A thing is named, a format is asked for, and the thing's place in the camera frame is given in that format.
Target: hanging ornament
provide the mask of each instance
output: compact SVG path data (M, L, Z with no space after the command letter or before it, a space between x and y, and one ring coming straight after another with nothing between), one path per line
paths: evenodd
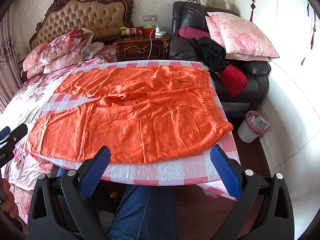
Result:
M256 2L256 0L252 0L252 5L251 5L251 16L250 16L250 22L252 22L252 17L253 17L253 10L255 9L255 5L254 3Z
M313 35L312 35L312 39L311 39L311 49L313 48L313 42L315 39L315 32L316 32L316 12L314 12L315 14L315 25L313 26Z

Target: white trash can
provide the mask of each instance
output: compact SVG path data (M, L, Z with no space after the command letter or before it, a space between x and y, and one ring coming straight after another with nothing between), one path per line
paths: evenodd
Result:
M259 114L257 111L248 111L245 114L245 118L242 121L242 123L238 129L238 135L239 135L240 139L246 143L253 142L255 140L255 138L257 138L259 135L263 135L266 132L266 130L259 131L259 130L255 129L254 127L252 127L252 125L248 121L248 118L250 115L262 117L262 115Z

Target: tufted leather headboard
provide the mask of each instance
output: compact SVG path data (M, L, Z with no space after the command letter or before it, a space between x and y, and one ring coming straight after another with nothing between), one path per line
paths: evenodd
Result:
M132 7L133 0L54 0L37 24L30 48L79 28L92 30L93 41L115 38L121 27L133 27Z

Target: drawer handle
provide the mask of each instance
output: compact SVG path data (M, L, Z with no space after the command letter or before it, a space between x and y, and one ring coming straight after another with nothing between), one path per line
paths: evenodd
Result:
M138 50L138 52L139 52L140 54L143 54L143 53L146 53L147 50L146 50L146 49L144 49L144 50Z

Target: human hand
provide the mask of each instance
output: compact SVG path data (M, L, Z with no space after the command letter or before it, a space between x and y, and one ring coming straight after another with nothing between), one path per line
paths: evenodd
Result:
M8 212L10 217L17 218L19 215L18 206L14 202L14 195L10 192L10 183L6 178L2 179L2 190L7 194L6 199L2 203L1 207L5 212Z

